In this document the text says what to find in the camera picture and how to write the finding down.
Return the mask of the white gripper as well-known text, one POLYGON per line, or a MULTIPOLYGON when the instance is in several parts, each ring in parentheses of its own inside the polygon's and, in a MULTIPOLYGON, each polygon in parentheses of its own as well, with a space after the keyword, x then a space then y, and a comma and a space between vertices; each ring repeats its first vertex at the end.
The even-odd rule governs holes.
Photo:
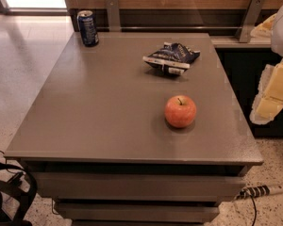
MULTIPOLYGON (((252 38, 270 38, 272 51, 283 57, 283 5, 277 12, 255 26, 252 38)), ((283 109, 283 59, 275 66, 267 64, 262 71, 258 94, 250 113, 253 124, 264 125, 275 119, 283 109)))

